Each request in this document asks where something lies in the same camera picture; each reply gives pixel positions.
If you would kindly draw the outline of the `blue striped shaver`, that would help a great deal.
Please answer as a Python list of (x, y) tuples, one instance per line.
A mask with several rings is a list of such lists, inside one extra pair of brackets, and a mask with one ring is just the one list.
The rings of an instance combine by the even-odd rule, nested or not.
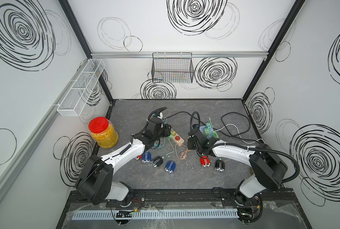
[(176, 163), (172, 160), (169, 160), (165, 166), (165, 171), (167, 173), (173, 173), (175, 171), (175, 168), (176, 168)]

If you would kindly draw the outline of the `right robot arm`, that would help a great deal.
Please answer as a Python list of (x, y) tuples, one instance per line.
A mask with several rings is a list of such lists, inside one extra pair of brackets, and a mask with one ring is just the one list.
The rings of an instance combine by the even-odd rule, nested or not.
[(188, 146), (196, 150), (201, 159), (209, 156), (227, 158), (241, 162), (253, 170), (234, 192), (235, 202), (245, 205), (264, 190), (277, 190), (280, 185), (294, 180), (300, 173), (300, 166), (292, 156), (272, 150), (266, 144), (247, 147), (228, 143), (218, 138), (208, 139), (200, 129), (191, 127)]

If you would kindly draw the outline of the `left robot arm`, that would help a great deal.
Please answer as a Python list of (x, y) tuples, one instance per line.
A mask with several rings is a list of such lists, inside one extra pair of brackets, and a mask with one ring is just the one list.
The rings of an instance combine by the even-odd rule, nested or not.
[(129, 205), (132, 189), (123, 182), (112, 181), (113, 175), (152, 148), (161, 138), (169, 137), (171, 129), (171, 125), (165, 124), (159, 117), (148, 118), (145, 127), (139, 133), (132, 134), (125, 146), (103, 156), (90, 156), (75, 183), (75, 189), (93, 205), (105, 200)]

